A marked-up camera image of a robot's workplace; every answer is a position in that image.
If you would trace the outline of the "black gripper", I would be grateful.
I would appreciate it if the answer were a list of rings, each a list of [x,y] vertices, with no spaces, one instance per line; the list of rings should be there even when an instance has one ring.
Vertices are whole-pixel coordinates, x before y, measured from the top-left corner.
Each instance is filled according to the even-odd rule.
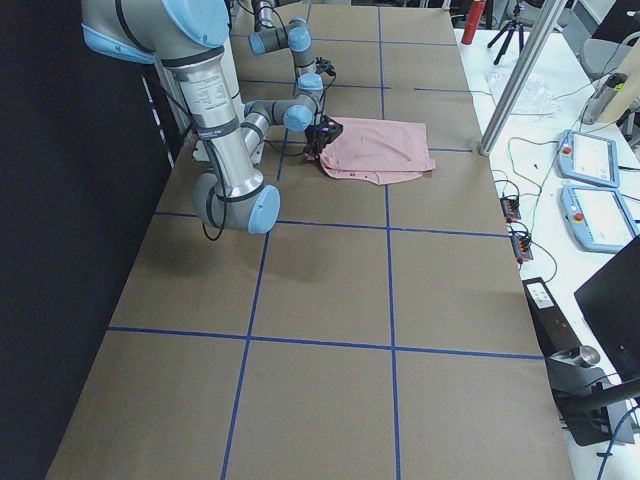
[[[318,75],[326,74],[332,78],[336,77],[335,67],[329,59],[326,59],[323,57],[316,57],[315,69],[316,69],[316,74]]]
[[[315,125],[309,125],[305,129],[306,146],[304,156],[310,162],[318,162],[320,151],[333,143],[342,133],[344,127],[335,119],[323,115],[321,120]]]

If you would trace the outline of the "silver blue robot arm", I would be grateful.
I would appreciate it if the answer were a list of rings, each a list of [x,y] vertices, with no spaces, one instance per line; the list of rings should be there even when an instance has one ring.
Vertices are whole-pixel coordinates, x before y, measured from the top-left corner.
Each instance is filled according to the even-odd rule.
[[[249,35],[249,45],[256,56],[280,50],[288,50],[293,60],[295,77],[314,73],[337,76],[333,63],[313,53],[313,40],[308,23],[301,17],[292,17],[285,23],[277,11],[278,7],[292,1],[251,1],[254,31]]]
[[[171,72],[186,104],[185,113],[211,163],[193,192],[196,214],[205,227],[265,234],[276,223],[281,196],[255,168],[269,129],[282,125],[306,137],[303,156],[316,160],[343,127],[324,112],[327,87],[335,76],[327,59],[314,55],[306,20],[293,17],[280,26],[274,1],[252,4],[255,55],[287,49],[297,74],[291,99],[241,104],[232,54],[227,51],[231,18],[227,1],[84,1],[86,45],[108,57],[152,64]]]

